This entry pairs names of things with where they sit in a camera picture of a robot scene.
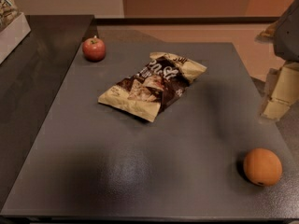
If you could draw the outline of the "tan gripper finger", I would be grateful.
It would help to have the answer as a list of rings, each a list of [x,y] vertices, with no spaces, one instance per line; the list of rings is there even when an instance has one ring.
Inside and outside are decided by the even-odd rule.
[[[274,39],[274,34],[277,29],[278,23],[275,21],[271,23],[266,29],[262,30],[256,39],[261,42],[272,42]]]
[[[280,120],[299,100],[299,63],[285,62],[270,69],[264,85],[261,116]]]

